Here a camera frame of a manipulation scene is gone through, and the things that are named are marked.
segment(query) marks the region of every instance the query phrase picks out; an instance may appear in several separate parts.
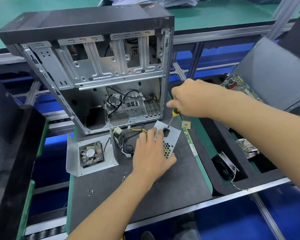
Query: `forearm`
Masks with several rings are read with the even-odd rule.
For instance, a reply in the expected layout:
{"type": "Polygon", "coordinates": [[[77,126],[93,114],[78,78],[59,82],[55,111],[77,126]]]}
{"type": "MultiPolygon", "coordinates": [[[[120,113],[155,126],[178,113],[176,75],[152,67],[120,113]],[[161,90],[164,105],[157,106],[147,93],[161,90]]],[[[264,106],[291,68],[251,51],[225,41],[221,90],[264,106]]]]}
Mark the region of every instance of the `forearm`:
{"type": "Polygon", "coordinates": [[[230,91],[212,118],[258,148],[300,188],[300,117],[230,91]]]}
{"type": "Polygon", "coordinates": [[[70,235],[69,240],[118,240],[151,183],[134,173],[97,207],[70,235]]]}

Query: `gray pants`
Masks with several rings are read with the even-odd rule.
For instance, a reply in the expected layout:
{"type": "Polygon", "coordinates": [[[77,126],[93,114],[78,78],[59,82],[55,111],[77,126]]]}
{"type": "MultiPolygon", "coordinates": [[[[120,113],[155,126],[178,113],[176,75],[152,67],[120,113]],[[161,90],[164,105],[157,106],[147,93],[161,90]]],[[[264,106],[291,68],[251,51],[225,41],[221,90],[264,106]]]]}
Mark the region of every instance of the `gray pants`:
{"type": "Polygon", "coordinates": [[[177,218],[173,240],[201,240],[195,220],[189,214],[177,218]]]}

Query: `screwdriver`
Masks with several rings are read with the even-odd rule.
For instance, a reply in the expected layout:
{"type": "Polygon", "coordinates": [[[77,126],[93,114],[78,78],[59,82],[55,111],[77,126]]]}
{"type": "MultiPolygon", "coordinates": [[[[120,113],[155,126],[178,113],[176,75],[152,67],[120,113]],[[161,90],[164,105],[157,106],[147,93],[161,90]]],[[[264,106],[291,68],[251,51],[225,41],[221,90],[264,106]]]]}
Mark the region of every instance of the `screwdriver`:
{"type": "Polygon", "coordinates": [[[178,115],[180,115],[180,110],[178,110],[177,108],[175,108],[175,109],[172,111],[172,118],[171,118],[171,120],[170,120],[170,122],[169,122],[167,128],[169,128],[169,126],[170,126],[170,124],[171,124],[173,118],[174,118],[174,117],[177,117],[178,115]]]}

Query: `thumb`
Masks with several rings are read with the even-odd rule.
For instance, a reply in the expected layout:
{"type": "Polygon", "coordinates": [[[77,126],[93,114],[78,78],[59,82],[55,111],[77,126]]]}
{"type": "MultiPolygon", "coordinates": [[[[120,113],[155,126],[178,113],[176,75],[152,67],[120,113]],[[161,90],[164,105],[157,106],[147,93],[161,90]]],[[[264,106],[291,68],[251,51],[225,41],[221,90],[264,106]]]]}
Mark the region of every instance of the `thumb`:
{"type": "Polygon", "coordinates": [[[177,108],[178,110],[181,111],[182,105],[181,105],[180,101],[177,99],[168,101],[166,105],[168,108],[177,108]]]}
{"type": "Polygon", "coordinates": [[[168,157],[168,159],[166,159],[166,161],[165,161],[165,165],[166,165],[167,170],[169,168],[171,168],[171,166],[174,165],[176,162],[177,162],[177,158],[176,158],[175,154],[172,153],[171,156],[168,157]]]}

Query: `hand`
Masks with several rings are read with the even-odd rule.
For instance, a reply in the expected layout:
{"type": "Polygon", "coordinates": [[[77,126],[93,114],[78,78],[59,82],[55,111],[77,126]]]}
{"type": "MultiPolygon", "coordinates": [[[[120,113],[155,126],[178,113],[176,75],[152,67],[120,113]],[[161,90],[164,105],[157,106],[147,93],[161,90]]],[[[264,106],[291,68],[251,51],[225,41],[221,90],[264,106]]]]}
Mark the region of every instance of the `hand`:
{"type": "Polygon", "coordinates": [[[132,174],[145,179],[151,187],[177,161],[174,153],[164,157],[164,133],[160,129],[155,141],[156,127],[141,133],[136,141],[132,174]]]}
{"type": "Polygon", "coordinates": [[[213,118],[214,110],[227,101],[232,91],[202,80],[186,79],[181,86],[172,89],[173,100],[167,107],[177,108],[190,117],[213,118]]]}

